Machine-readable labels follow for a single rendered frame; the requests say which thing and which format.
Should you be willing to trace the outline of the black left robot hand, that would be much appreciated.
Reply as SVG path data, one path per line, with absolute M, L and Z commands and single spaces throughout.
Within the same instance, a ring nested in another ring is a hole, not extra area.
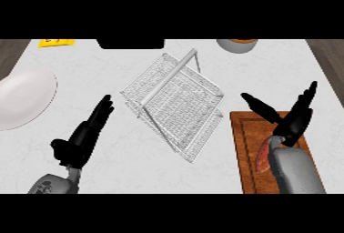
M 102 128 L 114 111 L 112 96 L 102 97 L 92 115 L 77 126 L 68 140 L 56 138 L 52 141 L 53 157 L 59 165 L 81 169 L 86 165 L 98 143 Z

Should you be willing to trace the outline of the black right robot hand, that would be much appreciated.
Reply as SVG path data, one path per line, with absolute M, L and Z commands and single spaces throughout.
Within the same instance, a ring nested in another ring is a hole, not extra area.
M 250 93 L 242 93 L 241 97 L 245 99 L 250 109 L 259 116 L 263 117 L 270 123 L 276 123 L 273 135 L 284 137 L 282 145 L 293 147 L 301 135 L 307 130 L 310 123 L 313 109 L 310 103 L 316 95 L 318 82 L 313 81 L 309 89 L 299 96 L 293 105 L 293 109 L 287 116 L 281 116 L 276 110 L 262 102 Z

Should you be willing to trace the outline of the orange-red sweet potato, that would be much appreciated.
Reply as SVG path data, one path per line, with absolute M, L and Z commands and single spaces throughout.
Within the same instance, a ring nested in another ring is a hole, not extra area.
M 256 166 L 257 166 L 259 173 L 263 173 L 270 168 L 270 164 L 269 164 L 269 140 L 265 140 L 262 143 L 262 148 L 260 148 L 259 155 L 257 155 Z

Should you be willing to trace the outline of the brown wooden cutting board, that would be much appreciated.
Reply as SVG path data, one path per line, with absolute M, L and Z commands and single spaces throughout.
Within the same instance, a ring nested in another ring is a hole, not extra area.
M 231 112 L 232 136 L 238 167 L 245 194 L 279 192 L 272 171 L 257 171 L 256 159 L 265 139 L 272 135 L 276 124 L 270 124 L 254 112 Z

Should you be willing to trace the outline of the white plate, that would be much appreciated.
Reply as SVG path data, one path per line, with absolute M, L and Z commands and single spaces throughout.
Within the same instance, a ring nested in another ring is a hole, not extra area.
M 58 90 L 52 71 L 34 68 L 0 81 L 0 131 L 28 124 L 49 107 Z

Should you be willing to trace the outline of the grey bowl with brown contents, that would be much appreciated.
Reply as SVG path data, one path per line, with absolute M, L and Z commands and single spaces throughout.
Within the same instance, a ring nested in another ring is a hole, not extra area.
M 244 54 L 250 52 L 257 45 L 257 39 L 219 39 L 219 46 L 231 53 Z

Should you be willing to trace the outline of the yellow packet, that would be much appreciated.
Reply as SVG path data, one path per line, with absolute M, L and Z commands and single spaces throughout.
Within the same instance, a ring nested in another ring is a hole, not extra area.
M 76 44 L 74 39 L 42 39 L 37 47 L 52 47 L 52 46 L 73 46 Z

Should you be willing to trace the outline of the black appliance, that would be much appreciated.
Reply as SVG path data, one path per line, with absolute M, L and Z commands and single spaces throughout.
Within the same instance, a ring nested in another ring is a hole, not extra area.
M 161 49 L 164 39 L 99 39 L 102 49 Z

